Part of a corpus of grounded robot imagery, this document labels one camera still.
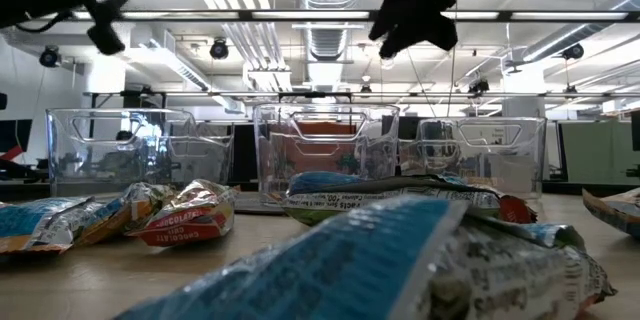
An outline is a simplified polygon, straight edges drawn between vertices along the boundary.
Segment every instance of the table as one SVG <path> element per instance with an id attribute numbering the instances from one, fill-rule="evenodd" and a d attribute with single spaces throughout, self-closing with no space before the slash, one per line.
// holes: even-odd
<path id="1" fill-rule="evenodd" d="M 579 197 L 545 195 L 530 205 L 541 221 L 575 225 L 589 253 L 620 293 L 590 308 L 581 320 L 635 319 L 640 314 L 640 243 L 593 218 Z M 70 250 L 53 259 L 0 264 L 3 320 L 105 319 L 135 303 L 187 284 L 264 246 L 307 231 L 282 216 L 237 215 L 226 238 L 175 248 L 150 248 L 138 239 Z"/>

